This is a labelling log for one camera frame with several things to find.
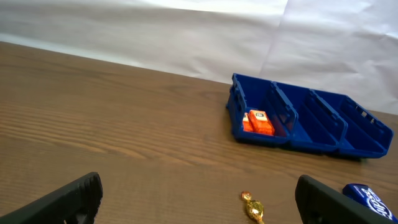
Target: gold candy wrapper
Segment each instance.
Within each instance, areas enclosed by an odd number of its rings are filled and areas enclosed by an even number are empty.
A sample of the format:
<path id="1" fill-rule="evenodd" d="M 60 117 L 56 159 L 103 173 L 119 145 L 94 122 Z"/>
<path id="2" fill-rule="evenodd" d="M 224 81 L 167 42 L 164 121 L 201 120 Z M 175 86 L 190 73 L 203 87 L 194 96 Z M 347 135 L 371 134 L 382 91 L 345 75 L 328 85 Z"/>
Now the gold candy wrapper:
<path id="1" fill-rule="evenodd" d="M 262 215 L 264 214 L 264 206 L 261 202 L 251 199 L 250 192 L 242 192 L 242 199 L 246 202 L 246 211 L 250 218 L 258 222 L 258 224 L 264 224 L 262 221 Z"/>

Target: wooden table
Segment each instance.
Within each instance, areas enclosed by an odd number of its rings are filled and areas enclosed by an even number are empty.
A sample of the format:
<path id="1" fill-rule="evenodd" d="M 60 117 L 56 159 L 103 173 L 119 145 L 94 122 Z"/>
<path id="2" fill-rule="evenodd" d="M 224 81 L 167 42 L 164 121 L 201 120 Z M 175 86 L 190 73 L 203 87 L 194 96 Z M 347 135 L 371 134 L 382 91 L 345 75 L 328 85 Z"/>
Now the wooden table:
<path id="1" fill-rule="evenodd" d="M 297 179 L 370 185 L 398 214 L 398 145 L 351 161 L 237 143 L 229 85 L 0 44 L 0 215 L 99 172 L 97 223 L 301 223 Z M 374 113 L 398 133 L 398 116 Z"/>

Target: blue can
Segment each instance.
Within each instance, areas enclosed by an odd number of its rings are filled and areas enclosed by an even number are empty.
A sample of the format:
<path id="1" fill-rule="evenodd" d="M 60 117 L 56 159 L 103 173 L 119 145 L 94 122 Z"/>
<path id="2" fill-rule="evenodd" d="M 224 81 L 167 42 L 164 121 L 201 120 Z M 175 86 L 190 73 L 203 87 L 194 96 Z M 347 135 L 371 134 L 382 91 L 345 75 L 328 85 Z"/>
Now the blue can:
<path id="1" fill-rule="evenodd" d="M 392 214 L 387 206 L 367 185 L 347 184 L 343 188 L 343 194 L 349 198 L 352 198 L 356 202 L 370 208 L 377 214 L 380 214 L 394 222 L 398 222 L 397 218 Z"/>

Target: crease in backdrop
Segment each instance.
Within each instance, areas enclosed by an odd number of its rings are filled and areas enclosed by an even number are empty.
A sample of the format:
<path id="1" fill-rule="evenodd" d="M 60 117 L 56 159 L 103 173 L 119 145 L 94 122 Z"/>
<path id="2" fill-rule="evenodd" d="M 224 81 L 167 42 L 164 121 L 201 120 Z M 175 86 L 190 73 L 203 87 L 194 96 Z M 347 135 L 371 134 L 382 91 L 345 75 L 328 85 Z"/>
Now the crease in backdrop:
<path id="1" fill-rule="evenodd" d="M 231 83 L 258 75 L 287 0 L 0 0 L 0 40 Z"/>
<path id="2" fill-rule="evenodd" d="M 398 114 L 397 6 L 0 0 L 0 40 L 217 82 L 243 73 L 344 93 L 369 110 Z"/>
<path id="3" fill-rule="evenodd" d="M 398 114 L 398 1 L 289 0 L 261 78 Z"/>

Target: blue plastic bin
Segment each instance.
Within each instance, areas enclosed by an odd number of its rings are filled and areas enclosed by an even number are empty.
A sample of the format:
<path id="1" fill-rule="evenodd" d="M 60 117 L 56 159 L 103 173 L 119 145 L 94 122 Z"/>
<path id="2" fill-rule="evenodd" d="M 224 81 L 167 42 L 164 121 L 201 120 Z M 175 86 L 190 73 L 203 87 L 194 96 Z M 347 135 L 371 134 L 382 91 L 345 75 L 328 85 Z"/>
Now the blue plastic bin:
<path id="1" fill-rule="evenodd" d="M 234 74 L 227 104 L 237 140 L 353 157 L 387 154 L 393 132 L 345 95 Z M 243 115 L 265 111 L 274 136 L 243 131 Z"/>

